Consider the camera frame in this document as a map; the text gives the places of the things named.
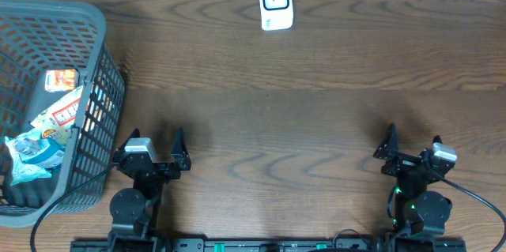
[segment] wood grain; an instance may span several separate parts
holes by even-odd
[[[417,153],[440,134],[448,178],[505,210],[506,0],[295,0],[290,30],[263,32],[258,0],[74,0],[97,6],[128,92],[117,143],[139,127],[166,160],[183,126],[193,164],[167,186],[160,229],[222,237],[331,237],[389,228],[394,183],[372,158],[389,122]],[[54,215],[42,251],[110,230],[94,209]],[[487,251],[502,225],[444,184],[447,235]],[[0,228],[26,251],[30,229]]]

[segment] wooden tabletop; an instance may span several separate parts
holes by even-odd
[[[209,238],[332,237],[391,228],[395,183],[372,158],[387,125],[411,154],[440,134],[459,154],[447,177],[506,210],[506,0],[294,0],[289,30],[260,28],[259,0],[72,0],[97,6],[126,75],[119,136],[138,127],[166,160],[187,133],[190,172],[165,188],[160,229]],[[83,213],[40,226],[40,251],[103,238],[110,174]],[[446,235],[488,251],[500,218],[443,183]],[[4,251],[31,228],[0,228]]]

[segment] plastic basket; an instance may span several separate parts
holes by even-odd
[[[11,159],[0,149],[0,226],[32,225],[66,191],[109,163],[125,85],[104,44],[104,15],[94,6],[52,0],[0,0],[0,137],[28,131],[28,122],[65,93],[37,87],[46,70],[76,69],[84,86],[62,166],[49,179],[10,186]],[[53,213],[89,209],[105,177],[60,203]]]

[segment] orange package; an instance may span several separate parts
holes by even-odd
[[[44,88],[48,92],[74,90],[77,86],[78,72],[76,70],[48,70]]]

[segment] food wrapper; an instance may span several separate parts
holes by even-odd
[[[20,134],[19,137],[38,137],[40,138],[40,131],[38,129],[30,130],[28,133]],[[50,178],[51,173],[34,164],[25,164],[21,160],[21,154],[14,149],[14,142],[16,138],[5,138],[6,146],[9,149],[10,157],[13,160],[12,176],[13,181],[10,183],[11,186],[19,184],[21,182],[30,182],[38,178]]]
[[[66,145],[72,135],[70,128],[76,119],[82,89],[83,86],[79,86],[68,92],[30,122],[31,126],[40,130],[42,138],[52,137],[60,145]]]
[[[76,70],[48,70],[44,88],[48,92],[73,90],[76,88],[78,76]]]

